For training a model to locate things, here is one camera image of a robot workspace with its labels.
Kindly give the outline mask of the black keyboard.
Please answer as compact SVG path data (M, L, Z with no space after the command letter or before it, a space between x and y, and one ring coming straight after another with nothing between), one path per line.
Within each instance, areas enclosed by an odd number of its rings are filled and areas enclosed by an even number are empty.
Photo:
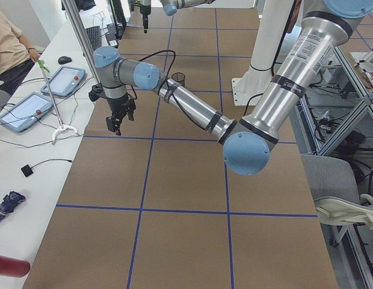
M85 29L93 51L102 46L100 26L91 26Z

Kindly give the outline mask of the black mesh pen cup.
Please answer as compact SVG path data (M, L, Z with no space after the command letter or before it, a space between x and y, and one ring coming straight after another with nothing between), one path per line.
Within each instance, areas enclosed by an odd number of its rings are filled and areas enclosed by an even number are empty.
M186 76L184 73L175 72L172 74L171 78L175 82L175 84L173 84L174 89L178 87L185 87Z

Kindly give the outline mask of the far teach pendant tablet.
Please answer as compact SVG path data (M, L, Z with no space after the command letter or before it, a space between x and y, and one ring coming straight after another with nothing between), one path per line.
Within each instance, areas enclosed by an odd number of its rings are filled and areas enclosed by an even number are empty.
M85 70L62 66L50 78L49 85L54 96L68 97L85 77Z

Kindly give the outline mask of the teach pendant tablet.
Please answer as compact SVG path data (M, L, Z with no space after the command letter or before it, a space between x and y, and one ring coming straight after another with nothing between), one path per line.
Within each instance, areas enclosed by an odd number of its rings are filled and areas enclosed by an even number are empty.
M50 78L49 85L54 96L68 97L85 77L85 70L62 66Z
M33 126L53 107L50 98L36 92L29 94L25 99L0 116L0 124L14 132L22 132Z

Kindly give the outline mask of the black computer mouse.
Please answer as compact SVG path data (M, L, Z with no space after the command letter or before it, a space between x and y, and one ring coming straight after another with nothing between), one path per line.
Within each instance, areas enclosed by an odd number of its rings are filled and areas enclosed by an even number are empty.
M68 56L61 56L58 59L58 64L63 65L63 64L69 63L71 61L72 61L72 59L70 57L68 57Z

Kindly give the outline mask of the near teach pendant tablet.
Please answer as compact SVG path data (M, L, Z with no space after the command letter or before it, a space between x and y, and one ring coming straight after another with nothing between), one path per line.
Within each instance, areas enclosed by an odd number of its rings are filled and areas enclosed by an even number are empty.
M25 99L0 116L0 124L14 132L22 132L33 126L53 107L50 98L36 92L29 94Z

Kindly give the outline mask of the small black square device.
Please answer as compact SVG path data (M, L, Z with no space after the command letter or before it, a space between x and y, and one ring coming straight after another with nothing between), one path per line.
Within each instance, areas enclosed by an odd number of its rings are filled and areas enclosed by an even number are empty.
M25 177L29 177L34 173L32 167L29 164L24 165L20 168L20 170Z

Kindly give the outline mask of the person in beige shirt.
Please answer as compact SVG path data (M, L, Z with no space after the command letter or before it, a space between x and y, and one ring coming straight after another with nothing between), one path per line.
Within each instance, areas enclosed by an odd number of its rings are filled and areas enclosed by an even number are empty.
M0 11L0 89L12 95L39 58L33 44Z

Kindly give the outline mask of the folded blue umbrella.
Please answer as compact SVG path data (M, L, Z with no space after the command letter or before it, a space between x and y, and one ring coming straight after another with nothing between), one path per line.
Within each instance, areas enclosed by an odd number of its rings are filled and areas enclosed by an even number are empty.
M4 220L8 214L13 213L15 208L24 201L26 201L26 197L16 191L11 191L9 194L6 194L0 204L0 222Z

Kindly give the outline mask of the red bottle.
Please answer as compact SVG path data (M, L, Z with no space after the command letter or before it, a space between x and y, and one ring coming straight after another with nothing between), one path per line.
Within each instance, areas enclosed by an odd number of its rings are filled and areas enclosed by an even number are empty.
M0 255L0 276L21 278L30 270L28 261Z

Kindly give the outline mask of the grey office chair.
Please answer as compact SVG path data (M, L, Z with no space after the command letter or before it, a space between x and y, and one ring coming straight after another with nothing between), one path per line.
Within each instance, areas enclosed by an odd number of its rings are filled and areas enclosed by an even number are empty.
M347 161L317 155L301 155L320 223L340 226L329 244L338 247L350 225L362 223L373 230L373 197L359 194Z

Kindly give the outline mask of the aluminium frame post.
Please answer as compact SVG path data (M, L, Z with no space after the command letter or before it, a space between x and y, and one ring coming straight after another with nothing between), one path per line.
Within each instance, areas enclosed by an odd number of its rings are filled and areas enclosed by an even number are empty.
M79 14L78 8L73 0L62 0L62 4L66 10L68 18L72 24L75 35L78 39L79 45L82 49L84 57L90 68L91 74L96 80L96 84L100 84L99 75L96 72L95 63L93 60L93 49L91 47L90 41L85 32L84 24L82 23L81 16Z

